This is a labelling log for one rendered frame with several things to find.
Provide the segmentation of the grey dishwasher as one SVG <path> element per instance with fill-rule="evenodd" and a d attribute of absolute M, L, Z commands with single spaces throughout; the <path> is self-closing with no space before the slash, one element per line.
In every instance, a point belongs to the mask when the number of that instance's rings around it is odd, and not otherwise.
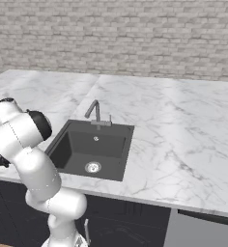
<path fill-rule="evenodd" d="M 228 217 L 172 209 L 164 247 L 228 247 Z"/>

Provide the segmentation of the grey metal tap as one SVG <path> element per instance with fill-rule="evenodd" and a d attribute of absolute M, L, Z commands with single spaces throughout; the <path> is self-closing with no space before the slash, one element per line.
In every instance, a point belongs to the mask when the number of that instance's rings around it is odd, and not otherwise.
<path fill-rule="evenodd" d="M 91 125 L 95 125 L 97 127 L 97 130 L 100 130 L 103 126 L 110 127 L 112 125 L 111 120 L 102 121 L 100 119 L 100 103 L 96 99 L 91 103 L 84 117 L 86 119 L 89 119 L 93 111 L 96 112 L 96 118 L 94 120 L 91 120 Z"/>

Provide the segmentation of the dark grey sink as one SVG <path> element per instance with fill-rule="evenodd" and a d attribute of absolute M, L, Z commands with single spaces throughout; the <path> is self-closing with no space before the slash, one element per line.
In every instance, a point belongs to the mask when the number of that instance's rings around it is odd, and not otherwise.
<path fill-rule="evenodd" d="M 68 120 L 45 153 L 60 173 L 122 181 L 133 131 L 133 125 L 97 130 L 90 122 Z"/>

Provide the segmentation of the dark cupboard door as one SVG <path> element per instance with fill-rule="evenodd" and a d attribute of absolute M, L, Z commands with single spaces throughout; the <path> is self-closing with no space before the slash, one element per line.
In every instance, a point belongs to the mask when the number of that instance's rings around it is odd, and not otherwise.
<path fill-rule="evenodd" d="M 75 222 L 90 247 L 163 247 L 171 209 L 87 195 L 87 209 Z"/>

